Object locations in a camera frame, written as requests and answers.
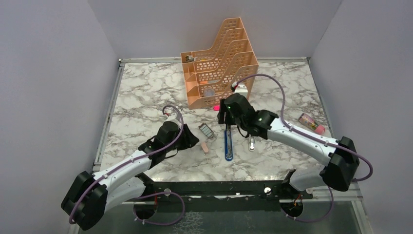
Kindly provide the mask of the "blue black stapler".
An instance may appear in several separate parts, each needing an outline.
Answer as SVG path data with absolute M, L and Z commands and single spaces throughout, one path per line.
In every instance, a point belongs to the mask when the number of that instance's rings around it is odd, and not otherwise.
M 232 147 L 232 134 L 231 134 L 231 126 L 226 125 L 225 126 L 225 159 L 227 161 L 232 161 L 233 160 L 233 147 Z

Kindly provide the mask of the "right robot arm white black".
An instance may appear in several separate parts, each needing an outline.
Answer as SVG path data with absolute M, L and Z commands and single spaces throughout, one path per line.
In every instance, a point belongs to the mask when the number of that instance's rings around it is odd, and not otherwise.
M 255 110 L 238 93 L 220 101 L 217 118 L 219 124 L 236 125 L 247 136 L 286 144 L 321 164 L 320 168 L 290 171 L 281 185 L 281 192 L 286 198 L 294 198 L 308 188 L 324 185 L 345 192 L 359 166 L 351 139 L 323 137 L 292 124 L 284 124 L 279 115 L 268 110 Z

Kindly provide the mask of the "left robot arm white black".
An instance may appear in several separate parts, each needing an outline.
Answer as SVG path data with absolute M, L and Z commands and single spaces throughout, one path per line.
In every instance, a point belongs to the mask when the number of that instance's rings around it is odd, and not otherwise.
M 187 124 L 165 121 L 156 135 L 123 161 L 94 174 L 79 173 L 61 203 L 62 210 L 69 215 L 69 223 L 85 231 L 120 203 L 134 197 L 151 198 L 153 187 L 137 175 L 162 162 L 170 151 L 186 150 L 198 142 Z

